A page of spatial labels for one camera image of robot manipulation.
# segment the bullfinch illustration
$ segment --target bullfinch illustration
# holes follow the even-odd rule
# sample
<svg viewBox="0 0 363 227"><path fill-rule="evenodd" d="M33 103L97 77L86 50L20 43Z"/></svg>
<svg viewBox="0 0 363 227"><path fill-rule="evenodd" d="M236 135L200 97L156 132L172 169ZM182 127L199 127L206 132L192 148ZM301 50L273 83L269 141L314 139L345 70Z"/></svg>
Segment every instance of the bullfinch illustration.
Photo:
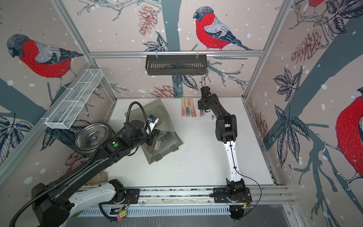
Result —
<svg viewBox="0 0 363 227"><path fill-rule="evenodd" d="M75 51L62 49L55 45L43 44L29 39L22 34L13 35L8 39L7 47L12 57L18 56L31 70L47 78L59 78L62 85L62 76L71 71L72 62L83 56Z"/></svg>
<svg viewBox="0 0 363 227"><path fill-rule="evenodd" d="M195 11L197 37L201 43L209 48L222 50L225 46L240 46L245 50L250 48L242 45L229 28L218 20L211 7L203 6Z"/></svg>
<svg viewBox="0 0 363 227"><path fill-rule="evenodd" d="M363 88L358 89L363 95ZM363 178L363 97L357 97L347 108L345 108L337 118L337 139L338 145L332 146L325 143L322 137L325 148L329 146L340 151L346 160L353 166L356 173L347 180L341 173L336 173L341 176L348 187L345 190L350 191L350 183L358 178Z"/></svg>

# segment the black wire basket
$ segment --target black wire basket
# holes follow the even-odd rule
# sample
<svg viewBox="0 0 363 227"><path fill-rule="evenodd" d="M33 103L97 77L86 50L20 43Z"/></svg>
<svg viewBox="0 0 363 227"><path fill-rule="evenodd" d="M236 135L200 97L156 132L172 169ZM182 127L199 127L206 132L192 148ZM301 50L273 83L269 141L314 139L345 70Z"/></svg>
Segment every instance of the black wire basket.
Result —
<svg viewBox="0 0 363 227"><path fill-rule="evenodd" d="M148 75L204 75L207 73L207 55L148 55L146 57Z"/></svg>

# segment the black mounting plate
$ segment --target black mounting plate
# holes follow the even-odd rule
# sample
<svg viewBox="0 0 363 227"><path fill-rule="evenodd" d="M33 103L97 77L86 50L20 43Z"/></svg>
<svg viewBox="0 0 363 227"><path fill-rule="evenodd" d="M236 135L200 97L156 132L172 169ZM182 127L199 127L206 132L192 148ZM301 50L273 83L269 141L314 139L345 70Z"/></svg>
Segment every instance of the black mounting plate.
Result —
<svg viewBox="0 0 363 227"><path fill-rule="evenodd" d="M125 190L126 195L130 197L130 204L137 204L137 201L139 199L140 189L126 189ZM124 199L120 204L128 204L129 201L127 199ZM114 204L112 201L103 202L102 204Z"/></svg>
<svg viewBox="0 0 363 227"><path fill-rule="evenodd" d="M251 193L249 188L246 188L246 194L244 195L245 199L239 199L238 201L231 202L227 197L227 191L225 187L215 187L213 188L214 194L214 202L215 203L250 203L252 201Z"/></svg>

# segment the white wire basket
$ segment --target white wire basket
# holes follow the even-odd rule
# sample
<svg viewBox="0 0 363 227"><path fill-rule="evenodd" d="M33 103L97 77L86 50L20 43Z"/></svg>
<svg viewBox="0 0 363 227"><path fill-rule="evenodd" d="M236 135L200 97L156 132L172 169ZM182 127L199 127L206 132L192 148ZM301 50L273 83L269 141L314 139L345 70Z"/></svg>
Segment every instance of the white wire basket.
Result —
<svg viewBox="0 0 363 227"><path fill-rule="evenodd" d="M68 95L45 121L51 129L69 129L83 106L101 81L100 69L85 70L73 88L67 88Z"/></svg>

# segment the white table surface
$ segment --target white table surface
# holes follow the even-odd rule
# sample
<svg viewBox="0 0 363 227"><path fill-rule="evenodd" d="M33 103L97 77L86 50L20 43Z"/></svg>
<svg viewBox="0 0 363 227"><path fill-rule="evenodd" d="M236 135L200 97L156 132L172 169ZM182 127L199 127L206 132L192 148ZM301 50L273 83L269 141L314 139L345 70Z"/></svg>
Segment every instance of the white table surface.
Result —
<svg viewBox="0 0 363 227"><path fill-rule="evenodd" d="M109 124L114 131L120 130L126 120L125 112L130 103L138 101L145 105L153 100L155 99L117 100ZM226 111L237 118L236 153L241 173L255 179L260 185L273 184L242 99L219 100ZM198 98L194 98L193 101L197 108ZM181 117L180 98L164 98L162 102L184 144L179 146L179 150L150 165L139 148L133 156L126 156L107 168L109 180L118 179L125 187L225 185L227 155L222 142L218 141L215 135L216 119L212 118L213 112L199 117L197 109L197 118L186 118ZM256 184L248 178L244 178L244 181L246 185Z"/></svg>

